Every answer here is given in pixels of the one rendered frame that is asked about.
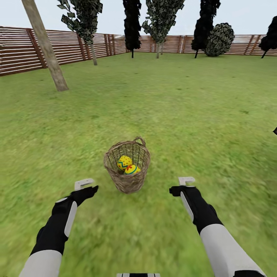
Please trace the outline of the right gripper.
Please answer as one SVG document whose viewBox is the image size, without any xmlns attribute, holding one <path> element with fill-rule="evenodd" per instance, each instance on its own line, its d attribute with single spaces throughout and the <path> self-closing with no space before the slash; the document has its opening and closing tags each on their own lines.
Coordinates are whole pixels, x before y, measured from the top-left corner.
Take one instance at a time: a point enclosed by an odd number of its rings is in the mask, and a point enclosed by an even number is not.
<svg viewBox="0 0 277 277">
<path fill-rule="evenodd" d="M 169 193 L 172 194 L 174 197 L 180 197 L 180 190 L 182 189 L 182 186 L 172 186 L 169 188 Z M 182 191 L 182 190 L 181 190 Z"/>
</svg>

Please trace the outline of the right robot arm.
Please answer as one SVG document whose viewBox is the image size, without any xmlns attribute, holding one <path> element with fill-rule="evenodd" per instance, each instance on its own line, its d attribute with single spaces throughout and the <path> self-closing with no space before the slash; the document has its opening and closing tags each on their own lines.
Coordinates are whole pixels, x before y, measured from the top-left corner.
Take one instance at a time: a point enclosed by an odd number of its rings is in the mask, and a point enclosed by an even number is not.
<svg viewBox="0 0 277 277">
<path fill-rule="evenodd" d="M 215 277 L 267 277 L 248 256 L 217 217 L 214 207 L 207 204 L 193 177 L 179 177 L 180 186 L 172 186 L 169 193 L 181 197 L 182 202 L 196 225 Z"/>
</svg>

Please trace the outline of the wicker basket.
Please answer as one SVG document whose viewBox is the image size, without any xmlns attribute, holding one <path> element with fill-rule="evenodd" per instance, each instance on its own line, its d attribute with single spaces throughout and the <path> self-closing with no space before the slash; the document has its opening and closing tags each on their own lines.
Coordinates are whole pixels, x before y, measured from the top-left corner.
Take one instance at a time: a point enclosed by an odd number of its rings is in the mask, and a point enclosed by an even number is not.
<svg viewBox="0 0 277 277">
<path fill-rule="evenodd" d="M 136 142 L 139 139 L 142 144 Z M 118 160 L 123 155 L 131 158 L 133 161 L 131 165 L 137 165 L 140 171 L 135 174 L 123 175 L 123 172 L 117 167 Z M 122 193 L 131 194 L 138 192 L 144 185 L 147 169 L 151 163 L 151 155 L 146 148 L 145 140 L 142 140 L 142 137 L 136 137 L 133 141 L 118 142 L 111 146 L 104 154 L 103 162 L 115 187 Z"/>
</svg>

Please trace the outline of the easter egg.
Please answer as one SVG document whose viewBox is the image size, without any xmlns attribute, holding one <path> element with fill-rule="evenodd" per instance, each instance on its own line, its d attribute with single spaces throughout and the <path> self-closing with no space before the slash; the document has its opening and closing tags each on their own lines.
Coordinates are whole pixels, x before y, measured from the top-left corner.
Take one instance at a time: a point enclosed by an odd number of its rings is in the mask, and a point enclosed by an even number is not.
<svg viewBox="0 0 277 277">
<path fill-rule="evenodd" d="M 128 156 L 121 156 L 121 158 L 118 160 L 118 170 L 120 170 L 121 172 L 124 172 L 126 170 L 126 168 L 131 165 L 133 163 L 132 159 L 129 158 Z"/>
<path fill-rule="evenodd" d="M 123 175 L 126 174 L 135 174 L 140 171 L 140 168 L 137 165 L 129 165 L 126 170 L 123 172 Z"/>
</svg>

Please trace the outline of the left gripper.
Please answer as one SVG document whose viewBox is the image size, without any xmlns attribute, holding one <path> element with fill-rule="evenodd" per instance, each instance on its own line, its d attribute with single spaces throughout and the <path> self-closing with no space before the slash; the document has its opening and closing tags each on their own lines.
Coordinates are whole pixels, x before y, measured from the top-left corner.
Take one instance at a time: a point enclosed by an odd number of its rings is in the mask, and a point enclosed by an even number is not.
<svg viewBox="0 0 277 277">
<path fill-rule="evenodd" d="M 73 194 L 80 195 L 80 197 L 81 197 L 81 203 L 82 203 L 85 199 L 93 197 L 94 194 L 97 192 L 97 190 L 98 190 L 98 186 L 87 187 L 87 188 L 84 188 L 82 190 L 73 191 L 73 192 L 71 192 L 70 195 L 73 195 Z"/>
</svg>

